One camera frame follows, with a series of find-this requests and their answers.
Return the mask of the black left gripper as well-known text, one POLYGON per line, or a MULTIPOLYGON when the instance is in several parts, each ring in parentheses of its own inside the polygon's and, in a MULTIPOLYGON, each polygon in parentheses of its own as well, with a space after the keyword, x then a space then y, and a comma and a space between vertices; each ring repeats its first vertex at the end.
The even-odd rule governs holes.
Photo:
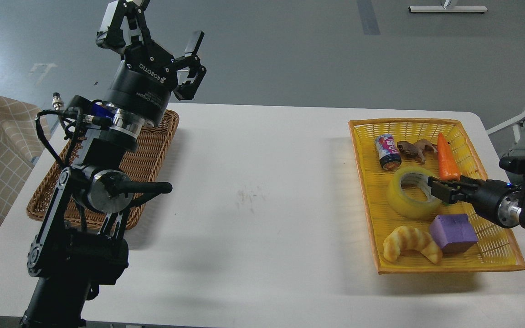
POLYGON ((174 60, 167 50, 151 41, 144 16, 149 4, 150 0, 115 0, 109 3, 96 34, 96 46, 122 56, 104 101, 140 116, 150 125, 158 125, 176 81, 175 97, 192 100, 206 76, 206 67, 197 54, 205 33, 192 33, 184 56, 174 60), (129 36, 130 44, 124 37, 125 22, 129 32, 137 31, 137 34, 129 36), (177 79, 166 69, 172 63, 177 79))

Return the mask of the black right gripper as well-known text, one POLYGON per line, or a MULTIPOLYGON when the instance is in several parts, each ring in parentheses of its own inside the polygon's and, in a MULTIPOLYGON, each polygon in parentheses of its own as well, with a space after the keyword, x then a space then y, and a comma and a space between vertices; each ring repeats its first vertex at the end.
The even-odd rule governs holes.
POLYGON ((465 201, 473 205, 476 214, 502 228, 519 226, 520 189, 500 180, 477 180, 460 177, 445 181, 428 177, 431 195, 447 204, 465 201))

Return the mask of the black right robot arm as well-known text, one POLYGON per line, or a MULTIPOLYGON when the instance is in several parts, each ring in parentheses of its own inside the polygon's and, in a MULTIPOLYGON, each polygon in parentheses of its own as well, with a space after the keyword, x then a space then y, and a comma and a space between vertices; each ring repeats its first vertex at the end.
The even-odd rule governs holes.
POLYGON ((445 203, 469 203, 478 216, 497 226, 525 228, 525 156, 503 157, 499 166, 506 172, 521 175, 522 183, 515 185, 467 176, 461 176, 458 181, 445 181, 430 176, 427 184, 431 194, 445 203))

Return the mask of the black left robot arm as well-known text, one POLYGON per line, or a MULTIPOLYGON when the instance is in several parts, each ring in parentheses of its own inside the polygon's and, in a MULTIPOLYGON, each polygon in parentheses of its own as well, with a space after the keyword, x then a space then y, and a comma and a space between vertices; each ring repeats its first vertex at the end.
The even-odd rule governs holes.
POLYGON ((60 174, 27 255, 38 282, 21 328, 85 327, 85 302, 129 266, 124 232, 131 210, 172 191, 166 182, 132 181, 120 165, 137 150, 142 128, 160 123, 172 95, 194 99, 206 75, 197 54, 204 32, 194 32, 176 58, 152 39, 148 5, 115 0, 106 8, 96 44, 121 61, 104 99, 76 95, 65 107, 56 92, 53 109, 36 115, 38 139, 60 174))

